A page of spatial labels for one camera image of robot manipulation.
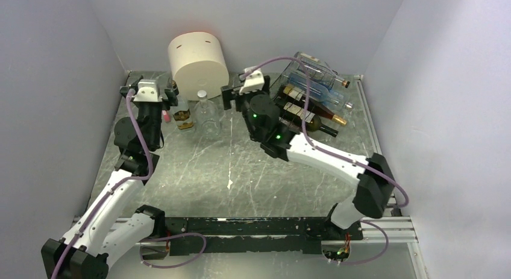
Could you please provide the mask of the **clear bottle gold black label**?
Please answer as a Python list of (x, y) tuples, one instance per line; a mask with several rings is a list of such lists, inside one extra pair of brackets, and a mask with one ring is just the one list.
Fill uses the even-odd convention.
[(189, 130), (193, 128), (194, 123), (189, 108), (188, 99), (181, 94), (177, 83), (171, 80), (171, 87), (176, 96), (177, 106), (171, 107), (171, 115), (179, 130)]

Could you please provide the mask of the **clear round glass bottle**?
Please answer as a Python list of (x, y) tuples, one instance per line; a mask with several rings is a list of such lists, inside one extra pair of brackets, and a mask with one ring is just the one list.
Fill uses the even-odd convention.
[(208, 98), (205, 90), (197, 92), (198, 102), (195, 104), (195, 122), (200, 135), (209, 139), (217, 139), (221, 132), (221, 120), (217, 106)]

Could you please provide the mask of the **clear square glass bottle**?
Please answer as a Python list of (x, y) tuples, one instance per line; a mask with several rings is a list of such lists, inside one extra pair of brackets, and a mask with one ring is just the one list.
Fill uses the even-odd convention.
[(323, 60), (300, 51), (296, 52), (294, 57), (302, 62), (312, 81), (325, 86), (328, 90), (335, 87), (348, 88), (351, 84), (349, 80), (341, 77)]

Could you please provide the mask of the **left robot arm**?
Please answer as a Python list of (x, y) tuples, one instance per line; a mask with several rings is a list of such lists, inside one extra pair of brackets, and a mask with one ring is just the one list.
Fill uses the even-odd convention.
[(111, 230), (123, 209), (141, 190), (157, 166), (155, 151), (165, 144), (162, 112), (178, 105), (176, 82), (161, 89), (157, 80), (139, 77), (120, 89), (128, 116), (114, 125), (120, 156), (94, 202), (59, 240), (48, 239), (41, 249), (48, 278), (106, 278), (110, 268), (143, 239), (159, 240), (167, 233), (165, 213), (139, 207), (126, 223)]

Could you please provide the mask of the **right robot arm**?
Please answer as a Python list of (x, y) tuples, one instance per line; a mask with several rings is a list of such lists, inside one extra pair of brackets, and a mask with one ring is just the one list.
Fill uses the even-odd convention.
[(249, 137), (273, 158), (301, 163), (348, 183), (354, 193), (333, 207), (325, 232), (340, 239), (362, 218), (380, 219), (395, 188), (385, 157), (341, 151), (289, 128), (282, 111), (269, 94), (270, 78), (260, 71), (237, 84), (221, 87), (224, 109), (235, 107), (245, 120)]

